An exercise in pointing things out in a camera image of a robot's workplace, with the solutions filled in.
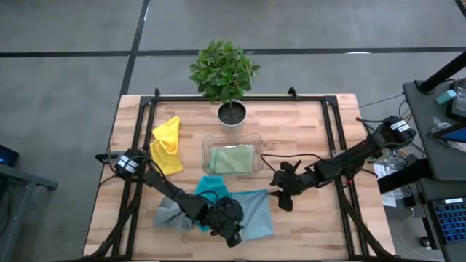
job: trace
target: concrete floor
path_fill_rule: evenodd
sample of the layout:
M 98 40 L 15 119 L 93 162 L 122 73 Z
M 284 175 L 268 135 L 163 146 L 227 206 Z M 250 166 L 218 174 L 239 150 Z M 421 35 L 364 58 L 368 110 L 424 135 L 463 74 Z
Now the concrete floor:
M 0 52 L 130 50 L 142 0 L 0 0 Z M 151 0 L 140 49 L 199 49 L 210 40 L 244 48 L 455 47 L 465 18 L 453 0 L 214 1 Z M 360 105 L 402 93 L 457 56 L 443 53 L 253 55 L 262 66 L 252 93 L 356 93 Z M 193 57 L 138 57 L 128 93 L 195 93 Z M 36 191 L 14 261 L 82 255 L 126 57 L 0 58 L 0 144 L 21 153 L 18 167 L 59 180 Z M 398 114 L 402 98 L 361 110 L 367 119 Z M 397 254 L 419 255 L 399 240 L 409 211 L 387 208 Z M 407 243 L 419 246 L 422 222 L 409 221 Z

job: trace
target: towel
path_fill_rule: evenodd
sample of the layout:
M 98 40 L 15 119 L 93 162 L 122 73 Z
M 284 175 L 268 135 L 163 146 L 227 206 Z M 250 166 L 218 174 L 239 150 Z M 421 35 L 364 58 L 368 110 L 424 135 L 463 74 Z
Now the towel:
M 203 176 L 197 184 L 194 194 L 198 195 L 204 191 L 214 191 L 219 199 L 229 195 L 229 192 L 225 186 L 224 178 L 222 178 L 221 176 Z M 205 193 L 202 194 L 202 196 L 213 203 L 216 203 L 218 201 L 216 195 L 212 193 Z M 209 230 L 209 226 L 202 226 L 199 223 L 196 224 L 197 226 L 199 226 L 199 229 L 202 232 L 206 232 Z
M 244 226 L 240 230 L 241 240 L 274 235 L 267 190 L 232 193 L 232 198 L 240 203 L 244 213 L 244 218 L 240 222 L 240 225 Z
M 164 197 L 160 202 L 154 217 L 154 227 L 156 229 L 175 229 L 189 231 L 192 229 L 193 221 L 186 217 L 180 206 L 168 197 Z
M 175 116 L 152 130 L 155 137 L 155 141 L 151 143 L 152 159 L 166 175 L 183 170 L 183 164 L 178 157 L 179 129 L 180 118 Z
M 253 170 L 254 148 L 251 145 L 210 149 L 209 168 L 213 174 L 234 174 Z
M 194 194 L 203 191 L 214 191 L 219 198 L 229 196 L 240 203 L 244 213 L 244 218 L 240 222 L 240 225 L 244 226 L 240 230 L 241 240 L 246 241 L 274 234 L 267 190 L 229 193 L 223 177 L 204 176 L 197 185 Z M 214 203 L 216 202 L 216 196 L 212 193 L 206 193 L 203 196 Z M 201 226 L 198 223 L 197 225 L 202 232 L 209 230 L 208 226 Z

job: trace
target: potted plant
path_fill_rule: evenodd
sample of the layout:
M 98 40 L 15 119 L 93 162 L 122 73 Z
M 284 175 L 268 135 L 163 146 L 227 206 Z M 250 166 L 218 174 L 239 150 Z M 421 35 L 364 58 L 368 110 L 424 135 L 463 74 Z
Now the potted plant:
M 197 91 L 211 103 L 221 100 L 217 118 L 228 135 L 236 135 L 242 130 L 247 110 L 239 100 L 244 91 L 250 91 L 250 83 L 260 67 L 230 41 L 225 44 L 212 41 L 207 49 L 199 51 L 196 63 L 189 66 L 193 73 L 189 78 L 196 83 Z

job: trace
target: green cloth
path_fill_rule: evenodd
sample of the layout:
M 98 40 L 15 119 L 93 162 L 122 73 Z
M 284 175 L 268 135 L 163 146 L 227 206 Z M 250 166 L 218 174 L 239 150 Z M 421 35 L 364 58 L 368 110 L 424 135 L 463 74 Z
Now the green cloth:
M 210 149 L 210 171 L 214 174 L 232 174 L 253 171 L 254 148 L 250 145 Z

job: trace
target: electronic device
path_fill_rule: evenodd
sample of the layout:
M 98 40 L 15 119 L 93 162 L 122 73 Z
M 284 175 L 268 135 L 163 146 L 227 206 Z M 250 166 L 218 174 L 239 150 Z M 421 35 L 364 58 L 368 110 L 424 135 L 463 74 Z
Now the electronic device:
M 14 167 L 20 154 L 6 146 L 0 145 L 0 164 L 5 164 L 9 167 Z
M 442 229 L 443 241 L 446 244 L 466 242 L 466 198 L 435 200 L 429 204 Z
M 466 122 L 455 124 L 449 128 L 432 134 L 435 139 L 466 143 Z
M 457 96 L 449 101 L 446 115 L 451 119 L 461 121 L 466 119 L 466 79 L 455 81 L 451 85 Z

